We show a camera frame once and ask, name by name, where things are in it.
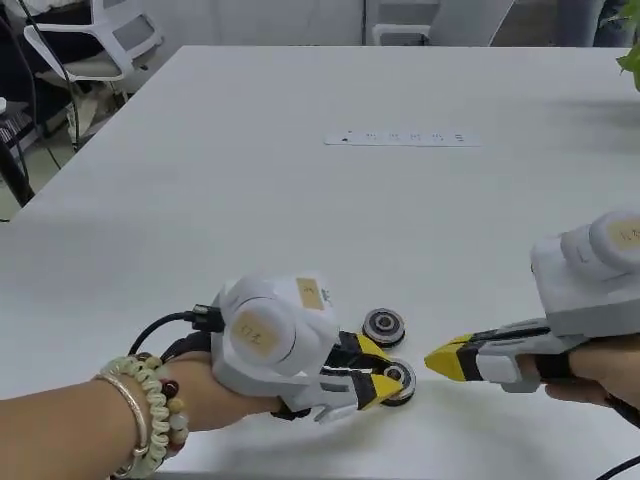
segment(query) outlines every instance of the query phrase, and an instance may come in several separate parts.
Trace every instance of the human arm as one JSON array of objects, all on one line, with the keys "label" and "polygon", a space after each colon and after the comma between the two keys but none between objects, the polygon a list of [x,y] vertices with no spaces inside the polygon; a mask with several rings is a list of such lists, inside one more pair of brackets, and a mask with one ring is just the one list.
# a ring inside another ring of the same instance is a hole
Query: human arm
[{"label": "human arm", "polygon": [[[621,337],[593,342],[569,354],[573,374],[581,381],[547,385],[547,394],[557,400],[608,406],[613,395],[640,409],[640,336]],[[535,369],[531,357],[521,366]]]},{"label": "human arm", "polygon": [[[280,407],[276,399],[242,397],[222,387],[207,354],[188,354],[167,367],[180,385],[191,431],[222,428]],[[146,406],[136,382],[121,379]],[[12,480],[102,480],[127,464],[137,432],[124,397],[103,381],[2,400],[0,465]]]}]

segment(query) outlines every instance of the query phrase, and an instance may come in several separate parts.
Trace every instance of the white table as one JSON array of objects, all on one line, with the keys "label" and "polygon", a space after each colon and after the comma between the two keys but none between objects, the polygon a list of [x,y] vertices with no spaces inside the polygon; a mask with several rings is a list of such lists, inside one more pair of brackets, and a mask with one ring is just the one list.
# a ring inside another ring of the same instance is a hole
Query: white table
[{"label": "white table", "polygon": [[[421,361],[540,315],[533,242],[636,200],[640,94],[620,53],[183,49],[0,232],[0,397],[89,378],[226,279],[316,268],[346,328],[375,307],[405,317],[415,399],[327,426],[248,419],[194,435],[165,472],[594,478],[638,451],[614,413],[454,384]],[[346,129],[447,128],[484,147],[323,145]]]}]

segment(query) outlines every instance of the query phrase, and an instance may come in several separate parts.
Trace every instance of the bracelet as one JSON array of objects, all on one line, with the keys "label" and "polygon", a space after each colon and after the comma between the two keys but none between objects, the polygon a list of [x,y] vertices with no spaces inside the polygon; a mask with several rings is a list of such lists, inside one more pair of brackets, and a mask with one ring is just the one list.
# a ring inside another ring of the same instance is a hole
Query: bracelet
[{"label": "bracelet", "polygon": [[[129,376],[142,387],[151,414],[150,435],[142,410],[126,386],[115,377],[116,375]],[[147,478],[160,468],[165,459],[177,455],[182,450],[189,435],[187,428],[189,418],[184,413],[185,405],[177,397],[180,386],[170,378],[169,371],[163,366],[162,360],[148,353],[117,358],[103,368],[96,378],[103,380],[108,377],[114,378],[127,392],[128,395],[125,395],[121,391],[127,403],[130,399],[135,405],[129,403],[136,417],[140,435],[131,463],[118,469],[113,474],[113,478]],[[140,417],[137,416],[136,409],[139,410]]]},{"label": "bracelet", "polygon": [[149,451],[149,435],[147,433],[149,428],[147,426],[147,420],[142,413],[142,408],[140,408],[140,405],[138,405],[134,396],[119,378],[109,373],[99,373],[94,377],[94,380],[103,380],[115,387],[115,389],[120,392],[120,395],[122,395],[127,401],[129,408],[133,412],[133,416],[136,418],[136,425],[138,427],[138,446],[133,449],[133,461],[126,467],[118,469],[118,471],[113,474],[116,478],[126,478],[136,466],[140,457],[146,455]]}]

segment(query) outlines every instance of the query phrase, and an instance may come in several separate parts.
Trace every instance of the black bearing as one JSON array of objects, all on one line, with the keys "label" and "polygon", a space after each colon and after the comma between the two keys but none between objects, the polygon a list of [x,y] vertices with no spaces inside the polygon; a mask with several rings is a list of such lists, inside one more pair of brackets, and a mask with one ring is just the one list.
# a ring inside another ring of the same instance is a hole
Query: black bearing
[{"label": "black bearing", "polygon": [[362,333],[380,348],[391,348],[404,339],[404,321],[393,310],[378,308],[367,314]]},{"label": "black bearing", "polygon": [[393,397],[382,402],[382,405],[399,407],[411,400],[416,393],[416,374],[411,365],[404,360],[394,358],[392,361],[392,365],[384,371],[384,374],[389,378],[402,382],[404,388]]}]

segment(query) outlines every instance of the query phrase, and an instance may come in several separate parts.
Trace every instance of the label sticker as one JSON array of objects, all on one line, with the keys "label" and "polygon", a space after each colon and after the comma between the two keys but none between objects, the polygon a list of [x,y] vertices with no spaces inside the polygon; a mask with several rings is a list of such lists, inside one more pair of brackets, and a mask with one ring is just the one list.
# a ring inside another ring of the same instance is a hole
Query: label sticker
[{"label": "label sticker", "polygon": [[608,230],[609,237],[620,250],[640,247],[640,218],[613,222]]},{"label": "label sticker", "polygon": [[254,313],[243,312],[231,333],[255,353],[268,357],[278,345],[278,336]]},{"label": "label sticker", "polygon": [[320,289],[318,282],[313,278],[296,278],[298,291],[300,292],[300,300],[304,308],[312,310],[324,310],[324,304],[320,298]]}]

